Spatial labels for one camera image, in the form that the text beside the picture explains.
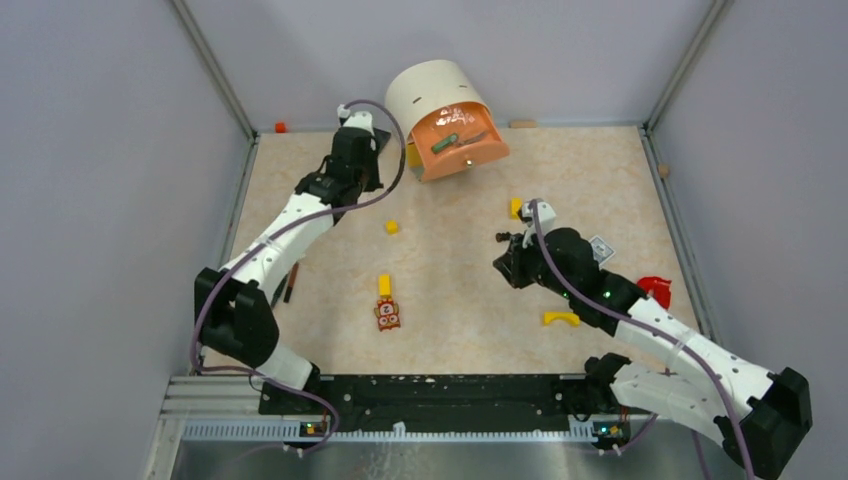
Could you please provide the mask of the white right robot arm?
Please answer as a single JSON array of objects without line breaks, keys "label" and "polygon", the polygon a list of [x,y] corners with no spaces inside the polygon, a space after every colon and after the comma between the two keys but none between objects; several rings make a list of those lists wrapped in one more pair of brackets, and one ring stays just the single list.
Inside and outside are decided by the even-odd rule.
[{"label": "white right robot arm", "polygon": [[515,289],[544,287],[581,324],[656,357],[653,371],[606,354],[586,364],[586,397],[600,412],[646,410],[712,440],[751,479],[778,479],[813,424],[810,385],[726,350],[673,316],[637,283],[604,269],[592,241],[557,228],[552,206],[533,199],[511,212],[521,233],[501,235],[494,268]]}]

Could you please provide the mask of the dark eyeliner pencil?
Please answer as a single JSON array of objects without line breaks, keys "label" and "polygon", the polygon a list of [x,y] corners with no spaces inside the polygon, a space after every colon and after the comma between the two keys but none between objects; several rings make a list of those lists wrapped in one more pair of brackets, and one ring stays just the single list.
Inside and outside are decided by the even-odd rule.
[{"label": "dark eyeliner pencil", "polygon": [[271,309],[274,309],[278,303],[278,301],[283,297],[283,294],[288,285],[288,276],[284,276],[277,288],[274,290],[271,300],[269,301],[269,305]]}]

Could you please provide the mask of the peach top drawer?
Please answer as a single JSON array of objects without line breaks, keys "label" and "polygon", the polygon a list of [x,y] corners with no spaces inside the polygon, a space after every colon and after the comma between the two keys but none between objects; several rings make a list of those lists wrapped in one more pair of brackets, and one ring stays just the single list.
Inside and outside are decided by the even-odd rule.
[{"label": "peach top drawer", "polygon": [[[438,155],[431,152],[431,146],[446,136],[433,132],[429,121],[432,113],[442,107],[427,114],[411,130],[411,144],[416,148],[419,158],[413,170],[422,183],[465,172],[510,155],[510,147],[500,135],[486,106],[477,102],[460,102],[451,105],[457,104],[463,104],[466,108],[474,106],[478,114],[478,126],[467,135],[457,134],[459,136],[457,143]],[[489,132],[483,141],[466,146],[461,145],[463,140],[483,131]]]}]

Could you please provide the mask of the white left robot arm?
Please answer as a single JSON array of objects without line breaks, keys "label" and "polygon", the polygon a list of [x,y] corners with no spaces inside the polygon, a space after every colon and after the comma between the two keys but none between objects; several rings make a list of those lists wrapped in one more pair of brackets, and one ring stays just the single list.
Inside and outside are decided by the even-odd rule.
[{"label": "white left robot arm", "polygon": [[283,401],[297,413],[319,404],[318,368],[287,347],[273,308],[307,249],[359,202],[382,188],[378,157],[390,134],[367,111],[338,109],[340,127],[319,168],[296,185],[270,225],[234,259],[195,279],[201,346],[284,385]]}]

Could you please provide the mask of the small red glass vial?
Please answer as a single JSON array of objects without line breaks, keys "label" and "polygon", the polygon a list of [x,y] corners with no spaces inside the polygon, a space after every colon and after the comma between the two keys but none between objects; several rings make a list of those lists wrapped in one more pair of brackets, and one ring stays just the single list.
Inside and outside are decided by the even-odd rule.
[{"label": "small red glass vial", "polygon": [[292,296],[292,293],[293,293],[293,289],[294,289],[294,285],[295,285],[297,275],[298,275],[298,272],[299,272],[299,267],[300,267],[300,264],[295,263],[292,266],[292,269],[290,270],[289,274],[287,275],[287,282],[286,282],[285,290],[284,290],[284,293],[283,293],[283,302],[284,303],[290,302],[290,299],[291,299],[291,296]]}]

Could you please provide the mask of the cream round drawer organizer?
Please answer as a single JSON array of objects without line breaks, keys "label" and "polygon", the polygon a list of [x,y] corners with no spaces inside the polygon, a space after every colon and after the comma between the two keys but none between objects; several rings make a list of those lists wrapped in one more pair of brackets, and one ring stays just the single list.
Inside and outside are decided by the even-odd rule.
[{"label": "cream round drawer organizer", "polygon": [[407,68],[385,93],[385,106],[410,144],[412,128],[427,114],[460,102],[477,102],[488,108],[464,71],[449,60],[430,60]]}]

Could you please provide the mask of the green tube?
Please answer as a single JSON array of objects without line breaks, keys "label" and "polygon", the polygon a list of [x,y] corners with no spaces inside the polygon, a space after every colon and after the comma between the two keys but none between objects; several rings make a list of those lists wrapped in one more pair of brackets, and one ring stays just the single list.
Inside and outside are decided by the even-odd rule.
[{"label": "green tube", "polygon": [[439,140],[431,146],[431,152],[434,155],[438,155],[449,147],[455,145],[458,141],[458,138],[459,136],[456,133],[446,136],[445,138]]}]

